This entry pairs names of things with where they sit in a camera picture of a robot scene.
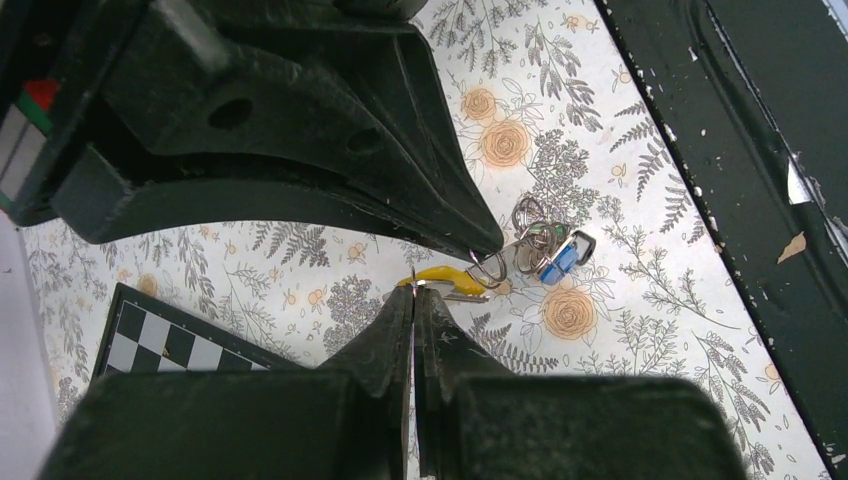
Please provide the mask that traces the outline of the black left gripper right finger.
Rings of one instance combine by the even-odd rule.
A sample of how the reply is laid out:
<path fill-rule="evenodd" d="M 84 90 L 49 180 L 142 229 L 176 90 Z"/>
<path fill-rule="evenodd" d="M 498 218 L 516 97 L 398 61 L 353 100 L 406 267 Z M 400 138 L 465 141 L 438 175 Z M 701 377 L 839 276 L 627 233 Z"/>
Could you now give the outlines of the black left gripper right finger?
<path fill-rule="evenodd" d="M 742 479 L 717 407 L 673 377 L 518 375 L 455 322 L 413 307 L 420 472 L 435 479 Z"/>

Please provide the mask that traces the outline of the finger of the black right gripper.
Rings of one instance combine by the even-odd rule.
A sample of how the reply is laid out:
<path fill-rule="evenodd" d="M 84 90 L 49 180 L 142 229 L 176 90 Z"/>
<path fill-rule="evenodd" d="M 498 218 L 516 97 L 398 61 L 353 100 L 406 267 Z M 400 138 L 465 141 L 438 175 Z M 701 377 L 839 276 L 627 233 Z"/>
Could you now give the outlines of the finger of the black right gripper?
<path fill-rule="evenodd" d="M 155 2 L 159 156 L 299 162 L 469 219 L 474 254 L 502 247 L 415 27 L 367 1 Z"/>
<path fill-rule="evenodd" d="M 374 198 L 329 171 L 250 154 L 157 156 L 88 145 L 50 205 L 93 244 L 207 222 L 288 221 L 398 238 L 460 259 L 477 249 L 477 227 L 461 215 Z"/>

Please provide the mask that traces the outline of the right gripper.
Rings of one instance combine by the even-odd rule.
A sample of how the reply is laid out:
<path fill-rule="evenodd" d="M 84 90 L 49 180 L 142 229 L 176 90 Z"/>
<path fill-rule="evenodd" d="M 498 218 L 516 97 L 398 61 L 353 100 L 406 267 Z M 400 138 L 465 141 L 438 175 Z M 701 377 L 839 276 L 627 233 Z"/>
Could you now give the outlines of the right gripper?
<path fill-rule="evenodd" d="M 1 107 L 17 121 L 2 158 L 1 209 L 17 225 L 159 223 L 159 5 L 10 1 L 13 68 Z"/>

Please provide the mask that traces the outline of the blue key tag with key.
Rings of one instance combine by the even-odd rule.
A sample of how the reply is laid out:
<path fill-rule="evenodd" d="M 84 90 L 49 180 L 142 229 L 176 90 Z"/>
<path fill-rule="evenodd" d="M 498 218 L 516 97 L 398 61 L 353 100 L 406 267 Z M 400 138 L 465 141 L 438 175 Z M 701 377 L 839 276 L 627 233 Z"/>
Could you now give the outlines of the blue key tag with key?
<path fill-rule="evenodd" d="M 596 248 L 596 239 L 581 230 L 574 230 L 553 251 L 543 258 L 538 273 L 544 285 L 556 285 L 574 268 L 585 265 Z"/>

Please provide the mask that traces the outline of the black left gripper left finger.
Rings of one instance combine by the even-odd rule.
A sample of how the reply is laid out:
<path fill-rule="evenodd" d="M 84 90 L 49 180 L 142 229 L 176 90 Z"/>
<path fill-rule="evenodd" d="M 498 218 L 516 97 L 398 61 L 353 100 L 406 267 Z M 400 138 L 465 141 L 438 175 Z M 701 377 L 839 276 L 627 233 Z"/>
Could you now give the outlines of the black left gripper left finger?
<path fill-rule="evenodd" d="M 43 479 L 402 479 L 413 293 L 316 368 L 95 377 Z"/>

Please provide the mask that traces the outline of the grey metal key holder plate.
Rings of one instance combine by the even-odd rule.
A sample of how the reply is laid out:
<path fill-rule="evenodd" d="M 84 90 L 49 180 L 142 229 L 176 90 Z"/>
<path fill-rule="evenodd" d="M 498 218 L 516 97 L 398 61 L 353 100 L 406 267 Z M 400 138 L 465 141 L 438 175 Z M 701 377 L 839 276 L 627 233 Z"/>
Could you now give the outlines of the grey metal key holder plate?
<path fill-rule="evenodd" d="M 471 256 L 472 265 L 467 271 L 487 289 L 499 286 L 516 273 L 540 282 L 538 273 L 542 269 L 543 258 L 552 254 L 570 233 L 579 230 L 549 219 L 541 203 L 532 196 L 524 196 L 517 202 L 510 220 L 517 233 L 515 241 L 486 258 Z M 547 226 L 557 223 L 569 226 L 570 233 L 556 235 L 546 230 Z"/>

